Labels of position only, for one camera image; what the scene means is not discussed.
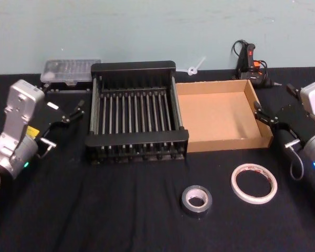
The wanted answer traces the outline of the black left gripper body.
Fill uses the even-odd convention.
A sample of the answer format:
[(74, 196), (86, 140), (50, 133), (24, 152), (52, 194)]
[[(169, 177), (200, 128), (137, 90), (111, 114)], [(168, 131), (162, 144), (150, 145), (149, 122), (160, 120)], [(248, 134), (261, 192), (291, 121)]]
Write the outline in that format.
[(67, 125), (67, 115), (51, 102), (44, 103), (28, 125), (28, 134), (39, 142), (54, 127)]

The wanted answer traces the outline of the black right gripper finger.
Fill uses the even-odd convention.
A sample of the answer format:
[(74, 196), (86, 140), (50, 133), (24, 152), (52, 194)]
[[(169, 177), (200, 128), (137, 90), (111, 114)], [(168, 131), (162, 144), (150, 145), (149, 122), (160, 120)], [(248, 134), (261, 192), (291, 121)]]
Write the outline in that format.
[(296, 87), (294, 87), (292, 84), (287, 84), (286, 85), (286, 91), (293, 96), (295, 99), (300, 100), (300, 89), (297, 89)]
[(271, 129), (277, 129), (278, 120), (266, 113), (258, 101), (254, 101), (254, 109), (254, 116), (256, 120), (264, 123)]

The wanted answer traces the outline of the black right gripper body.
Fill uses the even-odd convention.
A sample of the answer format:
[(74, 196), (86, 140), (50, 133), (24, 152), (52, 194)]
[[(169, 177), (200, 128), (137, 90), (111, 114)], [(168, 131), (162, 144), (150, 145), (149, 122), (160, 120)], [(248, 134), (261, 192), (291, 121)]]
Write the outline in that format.
[(282, 107), (275, 115), (274, 130), (286, 130), (304, 147), (309, 141), (309, 117), (303, 105), (291, 103)]

